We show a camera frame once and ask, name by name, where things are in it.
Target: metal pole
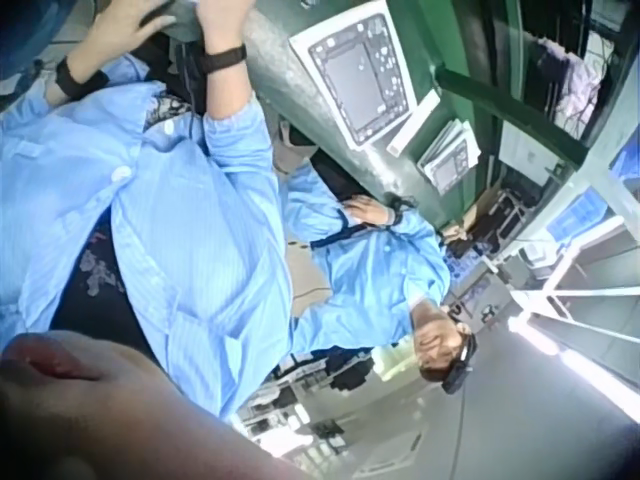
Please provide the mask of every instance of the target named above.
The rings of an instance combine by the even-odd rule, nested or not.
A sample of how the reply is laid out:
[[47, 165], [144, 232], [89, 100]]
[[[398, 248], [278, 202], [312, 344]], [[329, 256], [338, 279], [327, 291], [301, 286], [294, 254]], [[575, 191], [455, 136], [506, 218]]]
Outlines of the metal pole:
[[594, 327], [592, 325], [587, 325], [586, 323], [576, 322], [575, 320], [567, 320], [560, 317], [547, 317], [547, 318], [551, 318], [552, 320], [557, 320], [558, 322], [566, 323], [567, 325], [573, 325], [575, 327], [584, 328], [585, 330], [591, 330], [593, 332], [601, 333], [608, 337], [617, 338], [618, 340], [624, 340], [627, 342], [636, 343], [640, 345], [640, 338], [637, 338], [637, 337], [631, 337], [629, 335], [623, 335], [622, 333], [612, 332], [611, 330], [607, 330], [605, 328]]

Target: metal pillar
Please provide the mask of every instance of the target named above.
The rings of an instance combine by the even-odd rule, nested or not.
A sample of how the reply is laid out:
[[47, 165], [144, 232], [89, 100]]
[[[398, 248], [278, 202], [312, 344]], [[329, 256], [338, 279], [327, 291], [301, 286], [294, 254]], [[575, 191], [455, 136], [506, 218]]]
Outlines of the metal pillar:
[[[511, 295], [528, 312], [640, 345], [640, 338], [576, 321], [567, 307], [558, 300], [558, 297], [638, 297], [640, 296], [640, 287], [604, 288], [599, 290], [513, 290]], [[549, 298], [554, 300], [553, 304], [549, 301]]]

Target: person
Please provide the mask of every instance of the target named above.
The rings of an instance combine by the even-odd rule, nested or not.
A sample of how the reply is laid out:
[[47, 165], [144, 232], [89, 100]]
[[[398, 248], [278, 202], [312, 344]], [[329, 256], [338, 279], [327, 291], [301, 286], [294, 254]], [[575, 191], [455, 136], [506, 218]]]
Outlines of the person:
[[332, 294], [295, 320], [292, 353], [385, 346], [413, 334], [422, 376], [454, 393], [477, 345], [469, 326], [440, 308], [450, 273], [433, 227], [416, 209], [394, 211], [364, 194], [339, 202], [314, 165], [304, 161], [284, 182], [283, 215], [310, 244]]
[[194, 6], [213, 65], [202, 118], [127, 55], [176, 21], [142, 22], [164, 3], [112, 0], [0, 116], [0, 349], [25, 332], [109, 340], [226, 419], [291, 343], [278, 182], [242, 49], [253, 0]]
[[0, 360], [6, 480], [301, 480], [185, 398], [147, 357], [70, 332], [23, 334]]

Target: hand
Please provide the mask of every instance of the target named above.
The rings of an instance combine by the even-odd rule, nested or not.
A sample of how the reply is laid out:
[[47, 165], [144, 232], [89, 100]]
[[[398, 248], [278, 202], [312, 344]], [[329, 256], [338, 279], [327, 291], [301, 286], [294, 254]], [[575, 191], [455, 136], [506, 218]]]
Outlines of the hand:
[[176, 22], [170, 15], [161, 15], [146, 25], [142, 20], [166, 4], [168, 0], [112, 0], [96, 18], [85, 44], [87, 51], [104, 65], [135, 50], [149, 37]]
[[356, 195], [344, 202], [349, 215], [362, 223], [389, 225], [394, 218], [393, 211], [371, 197]]
[[200, 0], [198, 19], [208, 53], [242, 45], [244, 24], [255, 0]]

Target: fluorescent light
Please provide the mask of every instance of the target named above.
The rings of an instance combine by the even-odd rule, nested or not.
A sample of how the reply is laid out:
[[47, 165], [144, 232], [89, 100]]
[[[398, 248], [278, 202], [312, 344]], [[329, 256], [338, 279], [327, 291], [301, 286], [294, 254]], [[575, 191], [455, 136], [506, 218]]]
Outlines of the fluorescent light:
[[302, 422], [303, 425], [306, 425], [311, 421], [311, 417], [309, 417], [309, 414], [307, 413], [307, 409], [304, 408], [302, 405], [297, 404], [295, 407], [293, 407], [293, 409], [298, 414], [298, 417], [300, 418], [300, 421]]
[[640, 423], [640, 395], [573, 350], [566, 350], [560, 355], [562, 362], [593, 385], [605, 397], [615, 403], [634, 422]]
[[529, 321], [530, 318], [531, 318], [531, 313], [528, 312], [527, 310], [522, 312], [517, 317], [511, 317], [509, 319], [509, 321], [507, 322], [507, 324], [509, 325], [509, 331], [517, 333], [518, 330], [520, 330], [520, 328], [523, 325], [527, 324], [527, 322]]
[[560, 353], [560, 347], [556, 342], [527, 323], [520, 325], [517, 333], [518, 335], [522, 335], [531, 345], [536, 347], [545, 355], [553, 357]]
[[279, 427], [256, 437], [256, 443], [276, 458], [313, 443], [313, 435], [298, 435], [288, 427]]
[[289, 428], [293, 432], [295, 432], [297, 429], [299, 429], [302, 426], [302, 424], [300, 423], [300, 420], [298, 420], [298, 417], [294, 417], [293, 415], [287, 418], [287, 423], [289, 424]]

